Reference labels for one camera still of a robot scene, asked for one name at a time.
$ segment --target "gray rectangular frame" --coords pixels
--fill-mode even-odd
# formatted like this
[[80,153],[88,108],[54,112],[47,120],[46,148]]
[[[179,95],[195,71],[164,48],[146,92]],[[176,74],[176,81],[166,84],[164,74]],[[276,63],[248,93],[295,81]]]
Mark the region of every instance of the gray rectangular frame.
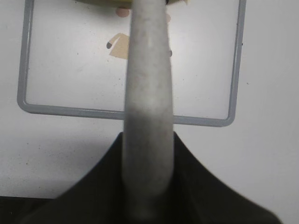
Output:
[[[87,118],[103,118],[103,119],[124,119],[124,111],[85,109],[85,108],[63,107],[63,106],[52,106],[52,105],[35,105],[35,104],[29,104],[26,101],[33,11],[34,11],[34,0],[26,0],[25,10],[24,10],[24,25],[23,25],[18,95],[17,95],[17,102],[19,107],[26,112],[37,113],[37,114],[87,117]],[[197,117],[187,117],[187,116],[174,116],[175,124],[222,127],[222,126],[228,126],[234,121],[236,103],[237,103],[237,92],[238,92],[240,60],[241,60],[241,52],[242,52],[245,11],[246,11],[246,0],[239,0],[238,21],[237,21],[237,30],[236,30],[236,39],[235,39],[235,52],[234,52],[228,117],[226,119],[210,119],[210,118],[197,118]]]

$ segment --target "white background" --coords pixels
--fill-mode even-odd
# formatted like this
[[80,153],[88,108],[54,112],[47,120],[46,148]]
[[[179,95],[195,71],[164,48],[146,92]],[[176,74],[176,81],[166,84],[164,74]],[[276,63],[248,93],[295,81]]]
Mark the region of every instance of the white background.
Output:
[[[56,197],[103,156],[122,122],[33,115],[16,103],[22,0],[0,0],[0,195]],[[175,130],[239,193],[299,220],[299,2],[249,0],[234,123]]]

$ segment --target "black base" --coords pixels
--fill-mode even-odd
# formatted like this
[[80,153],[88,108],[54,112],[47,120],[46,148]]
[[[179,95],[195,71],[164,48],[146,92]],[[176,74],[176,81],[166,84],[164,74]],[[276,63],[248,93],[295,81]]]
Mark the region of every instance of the black base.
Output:
[[[271,212],[242,197],[213,176],[176,134],[174,137],[175,171],[169,200],[163,216],[152,223],[281,223]],[[21,224],[128,223],[123,212],[121,143],[122,134],[86,177],[58,199],[27,216]]]

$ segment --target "white surface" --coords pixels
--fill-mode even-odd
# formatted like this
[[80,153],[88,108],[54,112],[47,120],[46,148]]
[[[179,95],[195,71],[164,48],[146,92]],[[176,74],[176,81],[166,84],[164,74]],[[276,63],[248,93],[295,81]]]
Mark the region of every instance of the white surface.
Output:
[[[168,6],[175,115],[226,119],[238,0]],[[107,42],[129,35],[130,16],[74,0],[37,0],[27,101],[123,111],[127,60]]]
[[[18,107],[23,4],[0,0],[0,195],[55,197],[92,168],[122,122]],[[299,220],[298,8],[296,0],[249,0],[236,120],[175,128],[217,177],[285,224]]]

